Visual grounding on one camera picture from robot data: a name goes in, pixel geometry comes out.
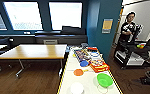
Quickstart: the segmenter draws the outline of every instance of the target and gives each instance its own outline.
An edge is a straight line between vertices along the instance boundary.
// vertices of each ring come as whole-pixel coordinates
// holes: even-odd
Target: poster
[[[113,19],[104,19],[102,33],[110,33]]]

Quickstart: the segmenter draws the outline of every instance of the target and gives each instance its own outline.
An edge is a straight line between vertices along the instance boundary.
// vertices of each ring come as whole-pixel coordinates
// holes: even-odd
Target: green bowl
[[[108,87],[110,85],[113,84],[113,80],[112,78],[107,75],[107,74],[104,74],[104,73],[99,73],[97,75],[97,80],[98,80],[98,83],[102,86],[102,87]]]

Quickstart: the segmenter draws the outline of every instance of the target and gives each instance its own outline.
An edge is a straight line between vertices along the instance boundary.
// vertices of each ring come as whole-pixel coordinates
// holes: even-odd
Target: white table
[[[79,82],[83,85],[84,92],[82,94],[103,94],[106,92],[106,94],[122,93],[110,71],[101,72],[110,75],[114,80],[111,86],[108,88],[103,88],[97,81],[97,75],[99,73],[95,73],[90,66],[81,67],[78,59],[73,57],[73,54],[73,50],[70,50],[57,94],[72,94],[70,88],[74,82]],[[88,69],[89,71],[84,72],[82,76],[75,76],[73,73],[75,69]]]

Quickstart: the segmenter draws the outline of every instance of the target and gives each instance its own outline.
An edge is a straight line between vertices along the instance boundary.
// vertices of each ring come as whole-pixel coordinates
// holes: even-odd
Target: black chair
[[[79,27],[62,26],[61,34],[65,35],[85,35],[86,30]]]
[[[0,54],[10,50],[12,48],[11,47],[10,37],[0,39],[0,45],[7,45],[5,48],[0,50]]]

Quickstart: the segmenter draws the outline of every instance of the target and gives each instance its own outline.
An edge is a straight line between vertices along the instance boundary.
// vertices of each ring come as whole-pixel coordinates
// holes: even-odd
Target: floor
[[[31,64],[16,78],[19,61],[0,61],[0,94],[56,94],[60,83],[59,61],[23,60]]]
[[[150,85],[143,85],[140,77],[145,76],[145,72],[150,71],[150,67],[144,69],[121,69],[120,65],[113,59],[114,48],[108,59],[111,72],[124,94],[150,94]]]

